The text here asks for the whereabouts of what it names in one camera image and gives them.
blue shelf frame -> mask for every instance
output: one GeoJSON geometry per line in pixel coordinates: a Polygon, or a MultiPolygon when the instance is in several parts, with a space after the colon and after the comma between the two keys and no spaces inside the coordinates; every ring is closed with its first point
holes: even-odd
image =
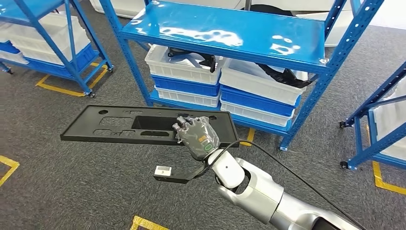
{"type": "MultiPolygon", "coordinates": [[[[92,89],[90,89],[87,86],[86,82],[90,78],[92,78],[92,76],[97,72],[97,70],[99,70],[101,68],[101,66],[103,66],[104,64],[107,65],[107,69],[110,72],[113,70],[113,65],[112,65],[110,59],[108,58],[107,53],[104,51],[104,48],[101,46],[99,39],[97,38],[93,28],[91,27],[89,20],[87,19],[86,15],[84,14],[84,11],[81,8],[79,2],[77,0],[52,0],[52,1],[50,1],[51,3],[44,2],[42,0],[30,0],[30,2],[28,4],[24,0],[14,0],[14,2],[15,2],[15,5],[18,6],[18,8],[19,8],[18,10],[20,10],[21,12],[17,12],[15,14],[11,14],[11,15],[3,14],[0,16],[0,21],[34,27],[38,31],[38,33],[44,38],[44,40],[49,44],[49,46],[52,48],[52,50],[56,53],[56,55],[62,61],[66,70],[69,72],[69,74],[71,76],[55,75],[54,73],[49,73],[49,74],[51,74],[53,76],[69,79],[69,80],[74,80],[82,88],[85,95],[94,95],[94,93],[92,92],[92,89]],[[56,9],[57,7],[59,7],[63,4],[65,5],[65,8],[66,8],[66,16],[67,16],[68,30],[69,30],[69,40],[70,40],[70,47],[71,47],[71,53],[72,53],[72,63],[70,63],[66,59],[66,57],[62,54],[61,50],[58,48],[58,46],[55,44],[55,42],[52,40],[52,38],[43,28],[43,26],[39,23],[39,20],[42,17],[44,17],[45,15],[47,15],[48,13],[50,13],[51,11],[53,11],[54,9],[56,9]],[[82,73],[82,70],[78,69],[78,65],[76,62],[76,51],[75,51],[75,45],[74,45],[71,12],[70,12],[69,4],[71,4],[73,6],[73,8],[78,12],[79,17],[84,22],[86,29],[88,30],[89,34],[91,35],[92,40],[94,41],[94,43],[97,47],[97,50],[98,50],[97,53],[102,58],[102,61],[100,62],[100,64],[85,79],[83,79],[80,76],[80,74],[82,73]]],[[[7,61],[7,60],[0,60],[0,68],[2,68],[3,71],[8,72],[8,73],[12,73],[12,71],[3,62],[8,62],[8,63],[11,63],[16,66],[30,67],[29,65],[14,63],[14,62],[7,61]]],[[[35,69],[35,70],[39,71],[39,72],[44,72],[41,69],[35,69]]]]}
{"type": "MultiPolygon", "coordinates": [[[[315,65],[314,63],[303,63],[294,60],[289,60],[288,57],[284,58],[258,58],[256,55],[252,55],[250,53],[235,53],[229,52],[225,49],[215,48],[212,46],[202,46],[198,44],[193,44],[192,42],[180,42],[180,41],[172,41],[170,39],[159,40],[153,38],[151,36],[138,36],[134,35],[134,33],[129,33],[123,30],[123,25],[120,24],[117,15],[114,12],[113,6],[110,0],[100,0],[101,6],[103,7],[104,13],[110,23],[110,26],[113,29],[113,32],[118,40],[118,43],[121,47],[121,50],[127,60],[127,63],[131,69],[133,77],[145,99],[145,102],[148,106],[153,106],[153,103],[158,104],[166,104],[169,106],[174,107],[187,107],[187,108],[194,108],[193,105],[190,104],[180,104],[178,102],[168,102],[167,100],[162,100],[156,98],[155,93],[148,92],[148,89],[142,79],[141,73],[139,68],[136,64],[134,56],[130,52],[130,48],[128,45],[129,40],[135,40],[138,43],[141,42],[150,42],[150,43],[157,43],[161,45],[171,45],[175,48],[180,49],[188,49],[199,51],[202,53],[209,53],[215,55],[221,55],[228,58],[237,58],[237,59],[244,59],[246,61],[252,61],[257,63],[263,64],[272,64],[274,66],[284,67],[284,68],[292,68],[292,69],[299,69],[299,70],[312,70],[309,72],[316,73],[316,75],[312,78],[313,81],[316,81],[316,85],[314,86],[312,92],[306,99],[305,103],[303,104],[302,108],[300,109],[299,113],[296,116],[296,119],[289,123],[287,127],[278,127],[273,126],[267,123],[258,124],[252,119],[246,119],[239,116],[233,116],[233,120],[237,124],[242,124],[244,126],[253,127],[265,132],[270,132],[279,136],[282,136],[282,141],[280,143],[280,150],[286,151],[288,146],[290,145],[291,141],[299,131],[300,127],[303,125],[307,117],[310,115],[312,109],[314,108],[317,101],[320,99],[323,92],[326,90],[327,86],[330,84],[333,77],[336,75],[338,69],[343,64],[344,60],[347,58],[349,52],[352,50],[364,30],[366,29],[367,25],[370,23],[371,19],[381,6],[384,0],[365,0],[362,4],[359,5],[357,12],[354,14],[354,18],[349,25],[347,31],[345,32],[343,38],[341,39],[340,43],[334,50],[334,53],[331,59],[323,65],[315,65]]],[[[150,3],[149,0],[144,0],[146,6],[150,3]]],[[[331,29],[336,22],[336,19],[341,13],[346,0],[335,0],[327,19],[324,22],[324,40],[327,39],[331,29]]]]}
{"type": "Polygon", "coordinates": [[[383,96],[390,91],[402,78],[406,76],[406,61],[349,117],[345,122],[341,122],[341,127],[355,128],[355,140],[357,154],[348,160],[349,169],[357,169],[357,166],[367,160],[375,160],[378,162],[386,163],[395,167],[406,169],[406,161],[395,157],[387,156],[381,153],[385,148],[391,146],[398,140],[406,137],[406,122],[393,130],[385,137],[377,140],[376,123],[373,115],[373,108],[384,104],[396,103],[405,101],[406,96],[397,98],[381,100],[383,96]],[[364,116],[368,118],[369,136],[371,145],[362,148],[362,135],[360,119],[364,116]]]}

blue plastic bin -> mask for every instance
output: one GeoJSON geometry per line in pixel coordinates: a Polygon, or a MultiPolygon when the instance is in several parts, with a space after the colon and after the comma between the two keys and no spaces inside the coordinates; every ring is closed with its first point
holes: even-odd
{"type": "Polygon", "coordinates": [[[220,89],[220,83],[218,82],[216,85],[208,85],[194,81],[166,78],[153,74],[151,74],[151,77],[154,79],[156,87],[161,89],[190,92],[211,97],[216,97],[220,89]]]}
{"type": "MultiPolygon", "coordinates": [[[[83,50],[81,50],[77,55],[76,55],[76,63],[78,64],[78,69],[79,72],[82,72],[87,66],[90,61],[92,61],[95,57],[96,53],[94,52],[93,48],[91,47],[91,44],[87,45],[83,50]]],[[[45,61],[40,61],[37,59],[32,59],[25,57],[30,62],[30,66],[33,67],[33,69],[42,69],[44,72],[47,73],[54,73],[62,76],[66,76],[67,78],[72,77],[68,70],[65,68],[65,66],[57,65],[54,63],[49,63],[45,61]]]]}
{"type": "Polygon", "coordinates": [[[293,109],[299,106],[301,99],[301,96],[299,96],[296,100],[296,104],[290,105],[225,85],[221,85],[220,90],[222,101],[240,104],[282,116],[291,116],[293,109]]]}
{"type": "Polygon", "coordinates": [[[0,42],[0,50],[12,54],[18,54],[20,52],[19,49],[12,46],[10,41],[0,42]]]}

white plastic bin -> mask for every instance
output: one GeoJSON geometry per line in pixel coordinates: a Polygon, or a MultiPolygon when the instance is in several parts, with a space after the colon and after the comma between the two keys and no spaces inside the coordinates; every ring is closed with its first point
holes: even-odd
{"type": "Polygon", "coordinates": [[[204,59],[200,55],[193,53],[168,57],[168,48],[158,45],[153,45],[145,57],[151,74],[211,85],[217,84],[220,68],[224,63],[223,57],[216,57],[216,69],[213,73],[210,72],[210,67],[199,64],[202,60],[204,59]]]}
{"type": "MultiPolygon", "coordinates": [[[[72,16],[71,19],[73,37],[75,39],[75,49],[76,51],[80,51],[80,47],[76,48],[76,43],[78,42],[79,38],[83,39],[83,35],[86,34],[86,31],[80,26],[79,20],[76,16],[72,16]]],[[[55,44],[59,47],[59,49],[63,50],[66,47],[70,48],[69,30],[66,15],[49,13],[48,15],[40,19],[40,23],[47,31],[49,36],[52,38],[52,40],[55,42],[55,44]]],[[[13,24],[8,28],[7,33],[8,34],[6,36],[19,50],[25,48],[47,53],[53,52],[48,43],[33,27],[13,24]]]]}
{"type": "Polygon", "coordinates": [[[158,91],[159,98],[168,99],[178,102],[186,102],[192,104],[205,105],[209,107],[217,107],[220,94],[216,97],[209,97],[189,92],[180,92],[175,90],[161,89],[155,87],[158,91]]]}
{"type": "MultiPolygon", "coordinates": [[[[90,40],[87,38],[86,33],[82,34],[81,37],[78,37],[77,40],[75,39],[76,54],[78,54],[81,50],[83,50],[89,43],[90,43],[90,40]]],[[[56,53],[53,50],[51,50],[49,52],[49,50],[37,50],[37,49],[20,47],[20,51],[27,58],[46,61],[46,62],[54,63],[57,65],[64,65],[62,63],[61,59],[59,59],[59,57],[56,55],[56,53]]],[[[67,46],[64,49],[61,49],[61,52],[63,53],[63,55],[66,57],[66,59],[68,61],[72,60],[72,52],[70,50],[70,46],[67,46]]]]}
{"type": "MultiPolygon", "coordinates": [[[[406,95],[406,78],[400,80],[395,91],[385,100],[406,95]]],[[[377,129],[377,140],[384,138],[406,122],[406,101],[381,105],[373,110],[377,129]]],[[[382,154],[406,161],[406,137],[382,151],[382,154]]]]}
{"type": "Polygon", "coordinates": [[[232,114],[244,116],[247,118],[255,119],[257,121],[263,121],[266,123],[282,127],[285,127],[287,125],[288,121],[293,117],[294,114],[294,110],[292,111],[291,116],[282,116],[278,114],[265,112],[259,109],[246,107],[239,104],[224,102],[222,100],[220,100],[220,102],[221,102],[220,108],[221,111],[229,111],[232,114]]]}
{"type": "Polygon", "coordinates": [[[12,54],[6,51],[0,50],[0,58],[22,63],[22,64],[28,64],[28,61],[24,59],[23,54],[20,52],[18,54],[12,54]]]}
{"type": "MultiPolygon", "coordinates": [[[[306,91],[306,87],[299,89],[276,82],[253,62],[226,58],[221,72],[221,84],[285,104],[295,105],[297,97],[306,91]]],[[[305,81],[307,73],[297,71],[296,77],[305,81]]]]}

black bracket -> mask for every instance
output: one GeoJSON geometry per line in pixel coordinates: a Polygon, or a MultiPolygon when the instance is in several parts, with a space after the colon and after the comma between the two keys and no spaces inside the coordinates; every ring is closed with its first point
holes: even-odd
{"type": "Polygon", "coordinates": [[[283,73],[278,72],[271,67],[264,65],[264,64],[258,64],[256,63],[266,74],[268,74],[271,78],[273,78],[275,81],[290,85],[296,88],[303,88],[312,83],[311,80],[300,80],[297,79],[296,76],[293,74],[293,72],[290,69],[285,69],[283,73]]]}
{"type": "Polygon", "coordinates": [[[171,58],[174,56],[190,54],[190,53],[195,53],[195,54],[202,56],[204,58],[204,60],[199,62],[199,64],[202,66],[210,67],[211,73],[213,73],[215,71],[215,56],[214,55],[169,47],[168,57],[171,58]]]}

black plastic tray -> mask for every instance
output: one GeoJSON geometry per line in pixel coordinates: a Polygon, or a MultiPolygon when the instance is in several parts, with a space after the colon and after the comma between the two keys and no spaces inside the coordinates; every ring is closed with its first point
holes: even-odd
{"type": "Polygon", "coordinates": [[[61,134],[61,140],[151,145],[178,144],[172,125],[178,116],[210,118],[210,124],[226,147],[238,140],[229,112],[162,107],[88,105],[61,134]]]}

